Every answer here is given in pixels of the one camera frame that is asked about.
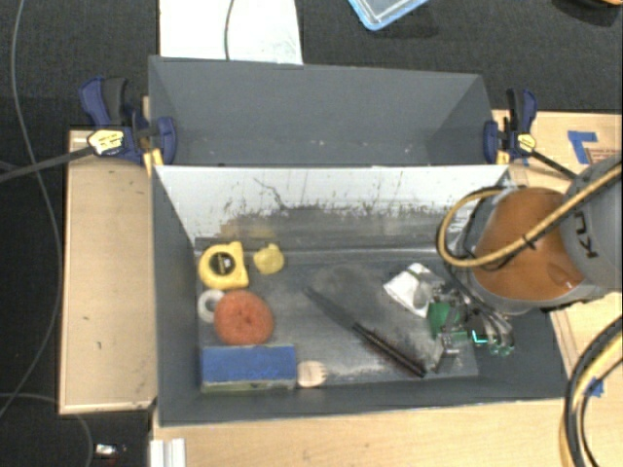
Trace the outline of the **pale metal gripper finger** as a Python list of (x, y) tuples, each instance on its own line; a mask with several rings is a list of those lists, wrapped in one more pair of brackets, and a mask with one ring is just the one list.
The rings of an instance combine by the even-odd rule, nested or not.
[(435, 374), (446, 374), (455, 365), (460, 349), (453, 342), (451, 334), (439, 333), (435, 340), (428, 370)]

